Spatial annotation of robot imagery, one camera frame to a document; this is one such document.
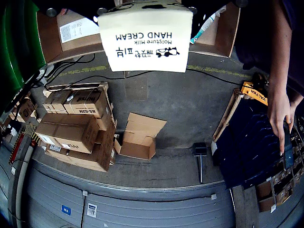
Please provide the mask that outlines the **bare person hand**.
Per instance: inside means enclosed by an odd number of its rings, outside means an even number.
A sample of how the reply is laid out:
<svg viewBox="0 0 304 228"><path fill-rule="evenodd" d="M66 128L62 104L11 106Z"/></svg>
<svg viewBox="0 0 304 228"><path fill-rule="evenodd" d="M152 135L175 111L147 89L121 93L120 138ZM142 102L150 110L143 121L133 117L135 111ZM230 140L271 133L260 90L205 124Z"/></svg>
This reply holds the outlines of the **bare person hand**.
<svg viewBox="0 0 304 228"><path fill-rule="evenodd" d="M268 118L274 134L279 139L280 155L283 155L285 151L284 121L287 123L288 131L291 132L297 106L296 101L289 101L286 92L275 93L272 100L269 100Z"/></svg>

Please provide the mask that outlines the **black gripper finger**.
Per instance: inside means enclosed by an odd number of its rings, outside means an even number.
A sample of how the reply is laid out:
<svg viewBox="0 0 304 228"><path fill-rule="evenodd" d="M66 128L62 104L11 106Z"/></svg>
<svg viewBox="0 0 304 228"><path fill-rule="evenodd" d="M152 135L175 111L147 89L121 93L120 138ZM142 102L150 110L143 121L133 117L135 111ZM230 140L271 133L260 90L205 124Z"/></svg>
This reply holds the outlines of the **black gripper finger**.
<svg viewBox="0 0 304 228"><path fill-rule="evenodd" d="M54 9L59 13L68 9L82 16L96 16L99 9L110 10L115 7L114 0L47 0L46 10Z"/></svg>
<svg viewBox="0 0 304 228"><path fill-rule="evenodd" d="M181 0L181 4L193 13L191 35L195 36L213 13L230 2L241 8L248 5L248 0Z"/></svg>

